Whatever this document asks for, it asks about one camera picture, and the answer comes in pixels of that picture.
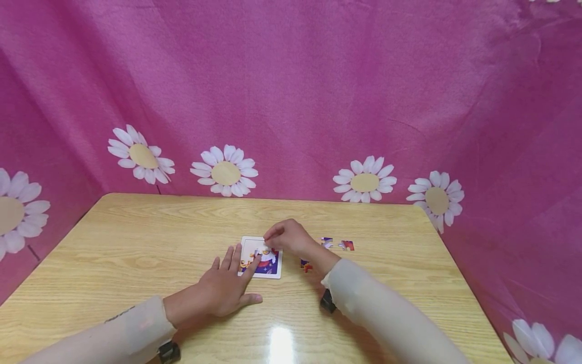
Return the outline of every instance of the sleeve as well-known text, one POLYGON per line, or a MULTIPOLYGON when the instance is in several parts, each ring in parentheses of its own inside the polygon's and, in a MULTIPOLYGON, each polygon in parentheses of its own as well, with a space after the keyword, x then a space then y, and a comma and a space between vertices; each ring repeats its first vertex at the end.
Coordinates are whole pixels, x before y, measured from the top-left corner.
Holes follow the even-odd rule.
POLYGON ((344 315, 365 327, 403 363, 469 363, 427 316, 356 263, 341 259, 321 283, 344 315))
POLYGON ((155 296, 37 352, 22 364, 145 364, 174 333, 162 298, 155 296))

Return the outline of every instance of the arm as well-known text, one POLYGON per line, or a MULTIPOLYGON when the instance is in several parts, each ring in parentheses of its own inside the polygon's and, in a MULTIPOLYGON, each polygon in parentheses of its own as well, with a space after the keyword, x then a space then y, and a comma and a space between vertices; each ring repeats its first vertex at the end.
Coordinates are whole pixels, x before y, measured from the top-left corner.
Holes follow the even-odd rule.
POLYGON ((295 220, 275 224, 265 243, 310 261, 325 276, 334 304, 408 364, 467 364, 453 342, 420 310, 364 269, 315 242, 295 220))
POLYGON ((260 257, 241 277, 240 244, 229 247, 222 264, 216 258, 197 284, 162 300, 155 296, 93 328, 65 338, 26 359, 22 364, 145 364, 176 329, 198 317, 226 316, 262 302, 244 294, 260 257))

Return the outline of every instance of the daisy print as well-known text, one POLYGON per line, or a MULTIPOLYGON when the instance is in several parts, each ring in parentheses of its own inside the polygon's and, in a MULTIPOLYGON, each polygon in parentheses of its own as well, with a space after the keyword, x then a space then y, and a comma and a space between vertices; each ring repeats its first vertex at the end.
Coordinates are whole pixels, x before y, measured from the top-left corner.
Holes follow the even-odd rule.
POLYGON ((340 169, 333 181, 339 186, 333 190, 343 193, 342 201, 364 202, 370 200, 380 201, 383 193, 392 192, 392 186, 397 179, 390 176, 394 166, 389 164, 385 167, 384 157, 375 159, 369 156, 362 164, 360 161, 352 161, 351 169, 340 169))
POLYGON ((455 216, 463 211, 459 204, 465 197, 461 184, 457 179, 449 182, 448 173, 432 171, 428 179, 414 180, 415 184, 408 187, 408 191, 413 194, 406 198, 408 201, 416 201, 414 204, 422 207, 441 234, 445 232, 444 224, 453 225, 455 216))
POLYGON ((145 179, 150 185, 158 180, 168 183, 170 177, 176 171, 172 168, 174 162, 168 158, 162 158, 162 150, 157 146, 148 146, 144 136, 129 124, 127 131, 119 128, 113 129, 118 138, 109 139, 107 150, 115 157, 119 157, 119 164, 123 168, 133 169, 133 176, 137 179, 145 179))
POLYGON ((47 224, 49 201, 36 200, 42 187, 29 182, 29 175, 17 172, 12 179, 0 168, 0 260, 6 253, 24 248, 25 238, 35 238, 47 224))
POLYGON ((244 158, 242 149, 228 144, 223 150, 214 146, 200 156, 204 163, 192 163, 190 173, 200 177, 198 183, 210 186, 210 191, 225 197, 243 197, 251 192, 251 188, 257 186, 251 180, 258 176, 258 171, 253 168, 255 161, 244 158))
POLYGON ((552 335, 544 325, 529 325, 525 320, 513 321, 513 338, 503 333, 515 364, 578 364, 582 363, 582 341, 566 335, 556 349, 552 335))

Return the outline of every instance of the pink curtain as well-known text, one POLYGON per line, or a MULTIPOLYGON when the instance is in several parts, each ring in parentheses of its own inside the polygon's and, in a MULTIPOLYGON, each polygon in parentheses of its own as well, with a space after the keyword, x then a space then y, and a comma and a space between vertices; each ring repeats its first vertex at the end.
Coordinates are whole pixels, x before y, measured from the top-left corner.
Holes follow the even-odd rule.
POLYGON ((582 358, 577 0, 27 0, 0 23, 0 302, 108 192, 414 203, 518 362, 582 358))

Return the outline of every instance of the wooden table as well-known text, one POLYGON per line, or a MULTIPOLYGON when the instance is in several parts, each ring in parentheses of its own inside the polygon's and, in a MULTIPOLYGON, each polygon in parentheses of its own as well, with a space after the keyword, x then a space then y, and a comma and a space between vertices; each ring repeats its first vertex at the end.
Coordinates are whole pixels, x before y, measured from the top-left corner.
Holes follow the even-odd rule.
MULTIPOLYGON (((512 362, 420 208, 126 194, 104 196, 0 307, 0 362, 195 283, 228 245, 290 217, 333 238, 333 251, 412 301, 474 363, 512 362)), ((262 304, 179 333, 181 363, 392 362, 364 329, 320 310, 320 278, 299 265, 285 254, 280 280, 249 285, 262 304)))

